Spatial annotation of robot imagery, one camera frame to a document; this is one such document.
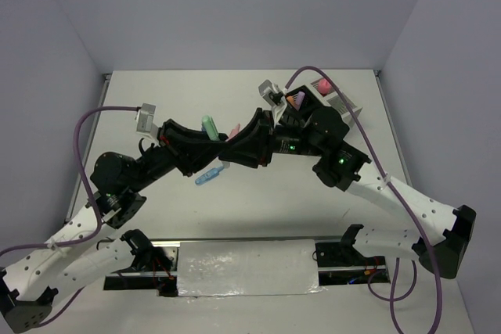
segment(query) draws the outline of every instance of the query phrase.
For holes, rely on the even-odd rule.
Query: gray wall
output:
[[[60,0],[102,72],[382,67],[416,0]]]
[[[73,128],[103,79],[54,0],[0,0],[0,80],[3,249],[43,242],[63,223],[77,177]]]
[[[419,0],[383,69],[417,188],[478,211],[459,282],[476,333],[499,332],[499,0]]]

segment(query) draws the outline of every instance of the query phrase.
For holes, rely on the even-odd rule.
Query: blue marker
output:
[[[225,169],[224,166],[219,166],[219,167],[213,167],[209,171],[207,171],[205,174],[202,176],[198,177],[195,180],[196,185],[202,185],[207,183],[208,181],[214,179],[215,177],[219,176],[219,173]]]

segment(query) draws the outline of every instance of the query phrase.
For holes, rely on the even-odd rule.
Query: robotic arm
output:
[[[474,210],[438,203],[396,178],[380,176],[365,153],[344,141],[349,126],[341,115],[324,106],[306,87],[296,89],[305,93],[299,110],[271,82],[266,81],[259,90],[272,110],[258,108],[250,123],[228,141],[225,134],[219,134],[220,141],[211,141],[204,132],[189,130],[173,120],[157,127],[153,123],[154,106],[143,105],[138,111],[136,130],[152,142],[151,146],[145,150],[140,142],[138,159],[104,153],[94,166],[91,180],[97,188],[95,198],[103,223],[100,233],[77,246],[56,245],[83,239],[94,231],[96,217],[88,204],[46,242],[46,249],[35,250],[0,271],[0,311],[11,329],[26,332],[38,327],[52,306],[111,272],[131,266],[142,270],[152,262],[169,271],[171,261],[140,230],[125,232],[97,252],[84,253],[100,239],[113,236],[138,212],[146,201],[139,194],[145,187],[175,168],[189,177],[215,158],[258,168],[268,166],[273,153],[319,156],[313,171],[326,186],[360,196],[399,217],[408,228],[414,228],[387,186],[391,181],[434,247],[440,276],[456,277],[473,231]],[[341,247],[354,259],[401,257],[418,260],[432,271],[424,241],[411,229],[378,231],[354,224],[344,233]]]

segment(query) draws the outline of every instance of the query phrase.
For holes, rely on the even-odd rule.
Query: plastic sheet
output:
[[[179,250],[180,296],[317,293],[313,240],[184,242]]]

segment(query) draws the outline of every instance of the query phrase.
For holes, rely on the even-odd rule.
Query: green marker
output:
[[[219,132],[216,128],[216,124],[214,124],[214,121],[212,120],[212,117],[205,115],[202,118],[202,127],[204,127],[204,130],[207,132],[207,136],[209,136],[211,141],[219,141]]]

